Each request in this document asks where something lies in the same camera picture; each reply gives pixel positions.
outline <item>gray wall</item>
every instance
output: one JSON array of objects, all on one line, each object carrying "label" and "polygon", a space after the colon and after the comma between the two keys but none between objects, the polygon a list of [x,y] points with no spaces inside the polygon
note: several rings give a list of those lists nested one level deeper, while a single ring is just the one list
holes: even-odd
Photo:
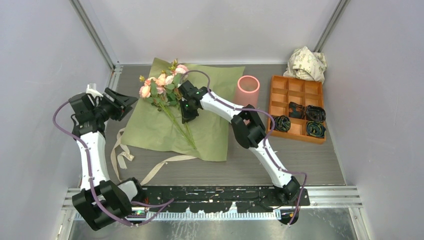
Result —
[{"label": "gray wall", "polygon": [[84,0],[121,64],[283,63],[313,49],[339,0]]},{"label": "gray wall", "polygon": [[423,11],[351,1],[323,51],[331,138],[376,239],[424,239]]},{"label": "gray wall", "polygon": [[[0,29],[0,239],[54,239],[81,160],[52,116],[110,70],[67,0],[0,1]],[[67,129],[70,115],[58,118]]]}]

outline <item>beige ribbon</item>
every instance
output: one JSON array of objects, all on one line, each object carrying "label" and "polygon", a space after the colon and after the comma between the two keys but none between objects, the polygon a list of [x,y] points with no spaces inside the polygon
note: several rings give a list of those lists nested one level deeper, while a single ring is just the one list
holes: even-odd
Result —
[{"label": "beige ribbon", "polygon": [[[132,161],[134,159],[134,156],[131,155],[130,149],[128,148],[128,146],[121,144],[122,133],[124,131],[125,131],[125,127],[118,131],[118,134],[116,135],[116,143],[113,146],[112,152],[110,153],[110,160],[112,161],[113,170],[115,171],[116,177],[118,178],[118,180],[120,182],[122,182],[122,180],[120,179],[120,176],[119,176],[118,164],[119,164],[119,167],[121,169],[127,169],[127,164],[125,163],[124,158],[126,158],[130,161]],[[121,152],[117,156],[115,150],[118,146],[120,146],[122,148],[123,152]],[[179,155],[179,156],[173,156],[173,157],[167,158],[167,159],[159,162],[158,164],[156,164],[156,166],[154,166],[154,168],[152,170],[150,170],[150,172],[143,179],[143,181],[141,181],[140,184],[142,186],[147,184],[159,172],[159,170],[162,168],[162,166],[165,165],[165,164],[168,164],[168,162],[178,162],[178,161],[190,160],[190,159],[195,159],[195,158],[196,158],[195,156],[190,156],[190,155]]]}]

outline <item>pink vase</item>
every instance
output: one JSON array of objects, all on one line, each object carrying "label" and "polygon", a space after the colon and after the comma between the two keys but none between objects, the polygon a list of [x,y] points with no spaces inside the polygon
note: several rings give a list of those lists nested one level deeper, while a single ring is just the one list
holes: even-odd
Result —
[{"label": "pink vase", "polygon": [[243,107],[252,105],[258,107],[259,81],[254,76],[242,76],[237,82],[233,102]]}]

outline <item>wooden tray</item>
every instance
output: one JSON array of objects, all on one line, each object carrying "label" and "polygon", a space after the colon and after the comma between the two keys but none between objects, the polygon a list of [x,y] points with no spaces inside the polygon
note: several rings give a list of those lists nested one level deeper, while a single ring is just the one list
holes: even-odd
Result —
[{"label": "wooden tray", "polygon": [[[290,102],[295,102],[303,106],[314,105],[324,108],[322,83],[285,76],[272,76],[269,96],[269,114],[274,116],[286,115],[288,117]],[[315,144],[322,144],[326,141],[326,136],[324,138],[317,138],[306,135],[306,119],[289,118],[291,127],[288,132],[274,130],[271,135]],[[266,132],[271,130],[270,123],[271,120],[268,118]]]}]

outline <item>bouquet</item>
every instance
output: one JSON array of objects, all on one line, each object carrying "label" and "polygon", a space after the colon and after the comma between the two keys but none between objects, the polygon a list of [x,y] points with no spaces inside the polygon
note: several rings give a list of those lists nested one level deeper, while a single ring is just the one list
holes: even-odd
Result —
[{"label": "bouquet", "polygon": [[140,98],[151,103],[152,106],[157,107],[158,111],[164,112],[187,143],[193,149],[196,149],[196,144],[188,124],[184,123],[185,129],[183,129],[179,123],[181,121],[178,121],[171,111],[171,108],[180,109],[179,101],[182,95],[178,91],[178,84],[183,74],[188,71],[189,69],[185,65],[178,64],[178,60],[175,59],[171,66],[167,70],[162,70],[161,75],[157,78],[149,77],[145,79],[143,76],[140,76],[140,81],[144,82],[144,85],[140,88],[139,94]]}]

